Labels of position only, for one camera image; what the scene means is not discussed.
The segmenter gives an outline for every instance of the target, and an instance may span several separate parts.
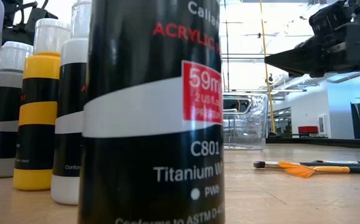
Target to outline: clear plastic container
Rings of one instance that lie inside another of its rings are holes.
[[[91,0],[77,0],[72,6],[72,38],[90,34]]]
[[[62,44],[70,38],[71,26],[58,19],[39,19],[36,22],[34,55],[59,54]]]
[[[267,109],[267,94],[225,93],[224,149],[265,149]]]
[[[0,70],[23,71],[25,58],[31,56],[33,46],[7,41],[0,49]]]

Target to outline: paintbrush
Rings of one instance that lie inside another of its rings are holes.
[[[264,161],[255,161],[253,162],[254,168],[258,169],[280,169],[281,167],[278,165],[279,162],[264,162]],[[296,165],[304,165],[304,166],[360,166],[360,164],[349,163],[349,164],[339,164],[335,162],[291,162]]]
[[[360,161],[313,161],[320,163],[337,163],[337,164],[360,164]]]
[[[290,162],[279,162],[278,165],[289,174],[309,178],[315,172],[329,172],[338,174],[360,174],[360,166],[316,166],[292,164]]]

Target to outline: red object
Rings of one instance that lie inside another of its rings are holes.
[[[182,62],[184,119],[223,123],[221,75],[195,62]]]
[[[299,126],[298,127],[299,133],[318,133],[317,126]]]

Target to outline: table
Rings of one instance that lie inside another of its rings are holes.
[[[360,223],[360,174],[255,170],[253,161],[360,161],[360,149],[268,144],[264,151],[225,151],[226,223]],[[77,207],[52,201],[49,191],[21,192],[0,179],[0,224],[76,223]]]

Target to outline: brush bristles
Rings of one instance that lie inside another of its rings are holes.
[[[309,178],[315,172],[314,169],[310,169],[307,166],[291,164],[289,162],[279,162],[278,165],[284,168],[289,174],[293,174],[299,177]]]

